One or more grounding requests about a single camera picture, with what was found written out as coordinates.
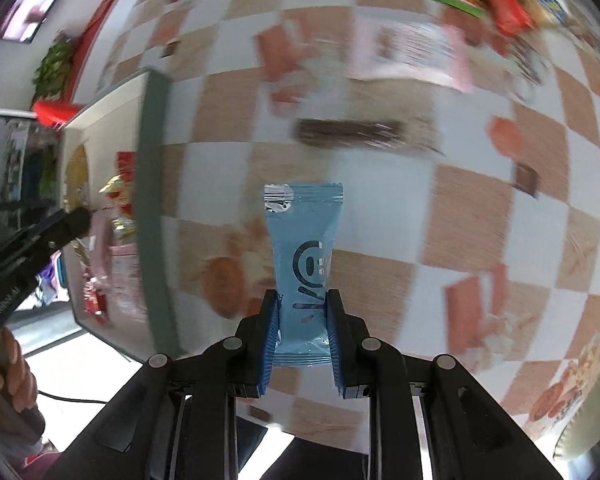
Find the person left hand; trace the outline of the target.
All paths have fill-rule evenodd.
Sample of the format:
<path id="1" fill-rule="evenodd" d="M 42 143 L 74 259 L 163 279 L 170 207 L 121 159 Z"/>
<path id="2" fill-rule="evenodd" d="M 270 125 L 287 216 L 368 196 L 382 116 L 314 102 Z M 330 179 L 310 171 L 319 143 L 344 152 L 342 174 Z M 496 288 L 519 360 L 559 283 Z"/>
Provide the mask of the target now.
<path id="1" fill-rule="evenodd" d="M 0 434 L 38 442 L 45 429 L 38 410 L 38 384 L 12 332 L 0 331 Z"/>

